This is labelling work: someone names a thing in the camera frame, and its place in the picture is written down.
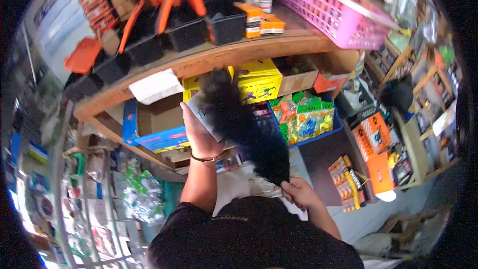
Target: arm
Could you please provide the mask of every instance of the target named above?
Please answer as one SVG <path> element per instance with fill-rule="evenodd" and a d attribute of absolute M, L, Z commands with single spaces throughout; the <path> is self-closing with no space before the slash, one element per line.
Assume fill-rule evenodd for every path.
<path fill-rule="evenodd" d="M 181 103 L 181 107 L 192 155 L 202 159 L 220 155 L 223 146 L 209 134 L 185 103 Z M 218 196 L 215 165 L 216 163 L 213 161 L 200 162 L 191 158 L 186 184 L 181 194 L 181 202 L 190 202 L 206 213 L 212 214 Z"/>
<path fill-rule="evenodd" d="M 282 182 L 283 196 L 290 202 L 304 206 L 308 210 L 309 220 L 318 228 L 335 238 L 342 240 L 334 220 L 324 203 L 317 197 L 309 183 L 303 178 L 291 178 L 291 182 Z"/>

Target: toy package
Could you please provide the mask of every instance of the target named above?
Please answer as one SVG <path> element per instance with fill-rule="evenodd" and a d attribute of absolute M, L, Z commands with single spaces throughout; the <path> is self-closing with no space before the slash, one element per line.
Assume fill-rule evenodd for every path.
<path fill-rule="evenodd" d="M 334 103 L 307 92 L 272 100 L 271 107 L 287 143 L 293 145 L 332 130 Z"/>

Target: black t-shirt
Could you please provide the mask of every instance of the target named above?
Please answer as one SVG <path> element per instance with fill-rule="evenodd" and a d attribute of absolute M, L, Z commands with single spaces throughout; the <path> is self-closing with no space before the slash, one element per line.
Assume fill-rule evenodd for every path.
<path fill-rule="evenodd" d="M 363 268 L 355 249 L 287 212 L 279 199 L 234 199 L 212 217 L 183 202 L 146 253 L 148 268 Z"/>

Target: blue crate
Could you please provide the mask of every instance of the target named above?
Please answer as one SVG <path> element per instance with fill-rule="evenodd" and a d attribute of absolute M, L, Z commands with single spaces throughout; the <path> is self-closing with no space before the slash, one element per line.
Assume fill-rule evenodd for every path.
<path fill-rule="evenodd" d="M 321 94 L 317 95 L 317 97 L 321 98 L 324 101 L 331 101 L 332 100 L 327 94 L 324 94 L 324 93 L 321 93 Z M 269 103 L 269 101 L 267 101 L 267 108 L 269 108 L 269 110 L 272 112 L 272 117 L 273 117 L 272 121 L 275 123 L 275 125 L 277 127 L 277 131 L 280 133 L 279 122 L 277 121 L 277 118 L 274 115 L 274 111 L 272 110 L 272 107 L 271 107 L 271 104 Z M 330 134 L 336 133 L 337 131 L 342 130 L 342 129 L 343 129 L 342 121 L 340 120 L 340 117 L 338 116 L 337 108 L 334 105 L 334 124 L 332 126 L 331 131 L 328 131 L 326 133 L 320 134 L 319 136 L 312 137 L 312 138 L 309 138 L 307 140 L 298 142 L 294 145 L 287 146 L 287 148 L 291 149 L 291 148 L 296 148 L 296 147 L 302 146 L 306 143 L 316 141 L 316 140 L 319 140 L 319 139 L 324 138 L 326 136 L 329 136 Z"/>

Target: wrist bracelet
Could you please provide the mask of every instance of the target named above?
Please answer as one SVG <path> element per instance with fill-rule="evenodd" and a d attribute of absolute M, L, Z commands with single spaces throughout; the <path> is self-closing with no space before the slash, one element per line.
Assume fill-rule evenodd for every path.
<path fill-rule="evenodd" d="M 209 161 L 219 161 L 220 159 L 222 159 L 222 155 L 224 155 L 224 152 L 212 158 L 197 158 L 197 157 L 194 157 L 194 155 L 191 153 L 191 158 L 200 162 L 209 162 Z"/>

